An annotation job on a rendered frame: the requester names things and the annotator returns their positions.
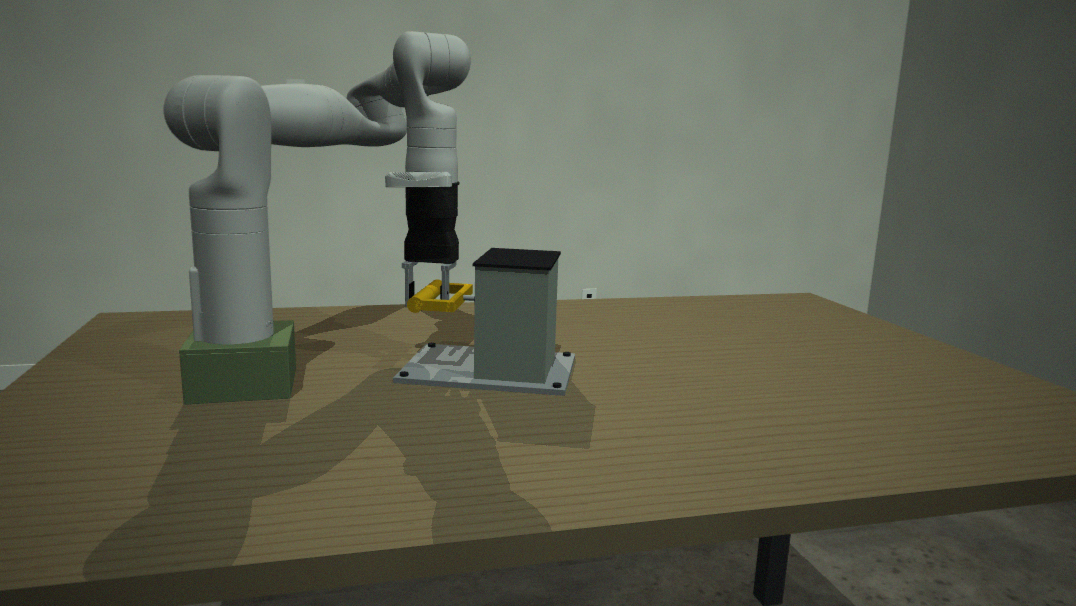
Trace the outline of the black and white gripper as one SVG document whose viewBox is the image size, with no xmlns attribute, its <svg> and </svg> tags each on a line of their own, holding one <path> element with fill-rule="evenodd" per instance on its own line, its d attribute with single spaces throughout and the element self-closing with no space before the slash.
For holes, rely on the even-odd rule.
<svg viewBox="0 0 1076 606">
<path fill-rule="evenodd" d="M 408 173 L 407 173 L 408 172 Z M 405 172 L 388 172 L 386 187 L 406 187 L 405 307 L 415 295 L 413 266 L 443 263 L 440 300 L 449 300 L 449 270 L 459 259 L 456 147 L 407 147 Z"/>
</svg>

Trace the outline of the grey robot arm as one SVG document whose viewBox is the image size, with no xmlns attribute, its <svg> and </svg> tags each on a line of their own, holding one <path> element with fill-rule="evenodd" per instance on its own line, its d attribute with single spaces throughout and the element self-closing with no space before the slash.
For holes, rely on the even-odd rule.
<svg viewBox="0 0 1076 606">
<path fill-rule="evenodd" d="M 471 56 L 456 36 L 405 32 L 393 64 L 346 98 L 312 84 L 260 86 L 243 76 L 179 81 L 165 99 L 172 133 L 220 151 L 218 167 L 189 188 L 194 341 L 244 344 L 273 327 L 267 194 L 271 144 L 292 147 L 456 147 L 455 110 L 428 96 L 467 77 Z M 406 117 L 404 114 L 406 110 Z"/>
</svg>

